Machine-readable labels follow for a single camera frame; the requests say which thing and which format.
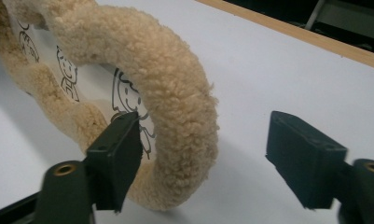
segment fuzzy beige fabric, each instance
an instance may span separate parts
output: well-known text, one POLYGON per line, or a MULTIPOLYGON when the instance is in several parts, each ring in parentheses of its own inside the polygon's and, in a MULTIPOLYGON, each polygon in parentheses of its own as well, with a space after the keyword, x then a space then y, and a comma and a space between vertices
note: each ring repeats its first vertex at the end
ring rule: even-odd
POLYGON ((122 68, 140 92, 157 134, 157 158, 140 167, 128 196, 155 210, 187 200, 215 162, 218 129, 216 99, 188 45, 152 16, 133 8, 98 6, 93 0, 4 0, 4 4, 7 9, 0 1, 0 58, 48 118, 83 150, 105 128, 94 105, 68 101, 44 64, 27 63, 7 13, 26 23, 45 23, 77 65, 111 63, 122 68))

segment stuffed object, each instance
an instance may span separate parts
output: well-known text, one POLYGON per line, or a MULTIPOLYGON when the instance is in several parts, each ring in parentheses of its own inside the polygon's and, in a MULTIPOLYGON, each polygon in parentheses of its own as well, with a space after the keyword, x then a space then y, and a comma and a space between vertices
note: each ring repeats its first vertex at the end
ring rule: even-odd
POLYGON ((0 0, 0 59, 83 151, 117 114, 139 112, 146 160, 128 196, 142 206, 179 205, 215 163, 216 99, 204 70, 179 36, 144 12, 93 0, 0 0), (54 60, 42 47, 46 34, 56 42, 54 60), (78 86, 90 64, 111 71, 110 99, 78 86))

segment table surface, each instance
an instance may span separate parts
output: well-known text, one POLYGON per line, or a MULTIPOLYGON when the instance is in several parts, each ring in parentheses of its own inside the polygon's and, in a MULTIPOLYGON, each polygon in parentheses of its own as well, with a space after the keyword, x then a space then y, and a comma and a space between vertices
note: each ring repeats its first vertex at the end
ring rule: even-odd
MULTIPOLYGON (((340 142, 347 162, 374 160, 373 67, 192 0, 98 2, 143 10, 188 42, 215 85, 221 127, 217 163, 186 203, 163 213, 126 201, 98 223, 337 223, 338 203, 303 209, 265 159, 270 112, 340 142)), ((0 64, 0 208, 38 191, 51 165, 82 159, 0 64)))

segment white tabletop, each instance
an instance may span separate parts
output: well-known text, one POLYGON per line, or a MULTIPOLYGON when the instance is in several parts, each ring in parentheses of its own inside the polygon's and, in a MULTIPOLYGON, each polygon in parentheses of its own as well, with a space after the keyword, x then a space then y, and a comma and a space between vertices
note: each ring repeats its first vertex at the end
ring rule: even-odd
MULTIPOLYGON (((200 58, 219 100, 219 157, 198 191, 166 213, 126 201, 98 223, 337 223, 332 210, 305 210, 265 159, 270 112, 294 114, 349 150, 374 160, 374 68, 192 0, 98 1, 136 7, 178 33, 200 58)), ((40 188, 51 165, 82 160, 34 99, 0 65, 0 208, 40 188)))

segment cartoon face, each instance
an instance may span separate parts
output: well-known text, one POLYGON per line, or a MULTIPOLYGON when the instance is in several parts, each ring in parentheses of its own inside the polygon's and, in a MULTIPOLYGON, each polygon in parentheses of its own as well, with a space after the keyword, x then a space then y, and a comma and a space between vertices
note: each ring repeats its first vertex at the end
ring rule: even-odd
POLYGON ((39 56, 35 44, 32 38, 28 36, 24 31, 19 33, 19 45, 21 46, 21 51, 26 55, 29 62, 38 63, 39 56))
POLYGON ((68 61, 62 50, 58 46, 57 58, 59 68, 62 71, 62 88, 73 100, 79 102, 78 94, 76 92, 76 76, 78 68, 70 61, 68 61))
POLYGON ((116 111, 114 118, 121 114, 137 111, 140 116, 140 137, 147 158, 150 160, 150 153, 155 146, 154 124, 146 111, 140 94, 126 75, 116 69, 113 81, 113 110, 116 111))

